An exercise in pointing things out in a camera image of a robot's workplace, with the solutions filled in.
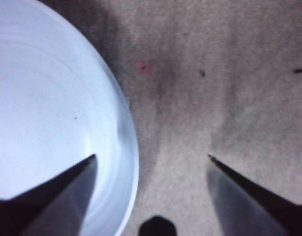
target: white plastic container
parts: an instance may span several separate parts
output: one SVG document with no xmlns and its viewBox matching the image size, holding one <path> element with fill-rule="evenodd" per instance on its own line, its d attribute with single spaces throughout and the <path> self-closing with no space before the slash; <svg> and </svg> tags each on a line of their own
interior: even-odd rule
<svg viewBox="0 0 302 236">
<path fill-rule="evenodd" d="M 126 100 L 93 46 L 35 0 L 0 0 L 0 199 L 98 159 L 82 236 L 120 235 L 138 182 Z"/>
</svg>

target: black object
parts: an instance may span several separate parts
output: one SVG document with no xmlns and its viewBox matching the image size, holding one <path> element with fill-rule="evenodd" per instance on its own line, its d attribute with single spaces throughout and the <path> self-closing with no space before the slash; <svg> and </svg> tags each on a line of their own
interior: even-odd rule
<svg viewBox="0 0 302 236">
<path fill-rule="evenodd" d="M 154 216 L 141 225 L 139 236 L 177 236 L 177 232 L 171 221 Z"/>
<path fill-rule="evenodd" d="M 302 236 L 301 205 L 210 158 L 208 187 L 225 236 Z"/>
<path fill-rule="evenodd" d="M 0 200 L 0 236 L 77 236 L 94 188 L 95 155 L 11 200 Z"/>
</svg>

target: metal tip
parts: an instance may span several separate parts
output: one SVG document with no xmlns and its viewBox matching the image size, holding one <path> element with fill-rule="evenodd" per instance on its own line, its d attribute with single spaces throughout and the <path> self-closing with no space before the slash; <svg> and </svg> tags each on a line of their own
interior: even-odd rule
<svg viewBox="0 0 302 236">
<path fill-rule="evenodd" d="M 211 160 L 212 162 L 214 162 L 214 163 L 216 163 L 216 162 L 218 161 L 216 157 L 214 157 L 214 156 L 212 156 L 212 155 L 210 155 L 210 154 L 208 154 L 208 157 L 209 157 L 210 160 Z"/>
</svg>

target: dark speck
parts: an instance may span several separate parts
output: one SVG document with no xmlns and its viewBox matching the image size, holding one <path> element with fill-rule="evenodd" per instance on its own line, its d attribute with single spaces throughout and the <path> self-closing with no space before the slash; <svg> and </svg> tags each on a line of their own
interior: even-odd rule
<svg viewBox="0 0 302 236">
<path fill-rule="evenodd" d="M 294 74 L 300 74 L 300 73 L 302 73 L 302 68 L 298 68 L 298 69 L 294 70 L 293 72 L 294 72 Z"/>
<path fill-rule="evenodd" d="M 199 70 L 200 75 L 204 78 L 205 77 L 205 71 L 204 70 Z"/>
</svg>

